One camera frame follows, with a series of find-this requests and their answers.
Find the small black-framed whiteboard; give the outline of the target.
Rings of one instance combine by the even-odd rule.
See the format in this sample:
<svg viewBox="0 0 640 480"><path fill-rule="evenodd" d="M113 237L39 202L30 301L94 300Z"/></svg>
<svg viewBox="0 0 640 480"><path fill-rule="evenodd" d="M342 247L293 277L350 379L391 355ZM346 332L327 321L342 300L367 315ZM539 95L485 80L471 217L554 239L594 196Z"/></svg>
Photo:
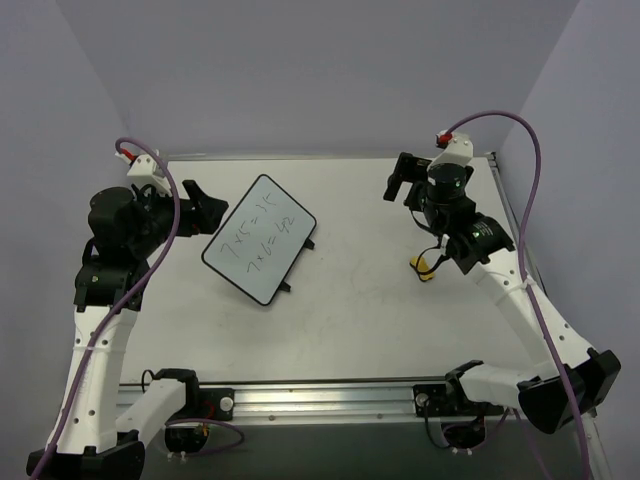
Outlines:
<svg viewBox="0 0 640 480"><path fill-rule="evenodd" d="M261 306L291 287L301 252L314 249L315 216L275 180L259 175L201 254L203 263Z"/></svg>

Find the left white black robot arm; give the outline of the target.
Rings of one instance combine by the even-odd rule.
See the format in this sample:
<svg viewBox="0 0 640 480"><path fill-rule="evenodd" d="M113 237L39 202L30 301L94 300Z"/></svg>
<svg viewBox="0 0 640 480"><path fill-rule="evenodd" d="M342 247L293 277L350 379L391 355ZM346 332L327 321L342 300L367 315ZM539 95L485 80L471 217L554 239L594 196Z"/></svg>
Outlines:
<svg viewBox="0 0 640 480"><path fill-rule="evenodd" d="M120 376L144 290L176 237L213 234L229 205L194 180L187 196L152 184L111 187L95 194L92 236L75 279L71 368L55 427L43 449L30 453L32 479L138 479L146 447L169 421L201 409L195 371L164 368L124 414L116 412Z"/></svg>

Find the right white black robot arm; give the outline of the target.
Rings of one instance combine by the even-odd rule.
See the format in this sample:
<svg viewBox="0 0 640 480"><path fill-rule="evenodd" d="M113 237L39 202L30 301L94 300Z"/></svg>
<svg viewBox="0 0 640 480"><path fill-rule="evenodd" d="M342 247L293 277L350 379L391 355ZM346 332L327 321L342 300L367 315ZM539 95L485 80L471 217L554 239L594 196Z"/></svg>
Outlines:
<svg viewBox="0 0 640 480"><path fill-rule="evenodd" d="M387 180L383 198L394 201L403 183L404 201L418 226L436 238L440 256L428 266L422 256L410 265L420 279L453 261L496 306L531 361L524 370L471 360L445 376L444 400L455 412L492 404L524 413L539 431L552 434L599 406L621 364L610 350L598 351L571 328L539 285L520 269L514 242L495 219L476 209L466 194L469 165L435 164L403 152Z"/></svg>

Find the yellow whiteboard eraser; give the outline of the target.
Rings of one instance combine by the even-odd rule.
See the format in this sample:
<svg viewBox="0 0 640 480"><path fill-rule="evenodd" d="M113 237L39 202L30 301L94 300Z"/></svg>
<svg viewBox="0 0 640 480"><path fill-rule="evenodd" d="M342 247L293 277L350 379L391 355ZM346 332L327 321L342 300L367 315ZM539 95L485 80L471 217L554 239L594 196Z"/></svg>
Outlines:
<svg viewBox="0 0 640 480"><path fill-rule="evenodd" d="M423 257L412 257L409 261L409 265L421 282L428 282L435 277L435 273L432 271Z"/></svg>

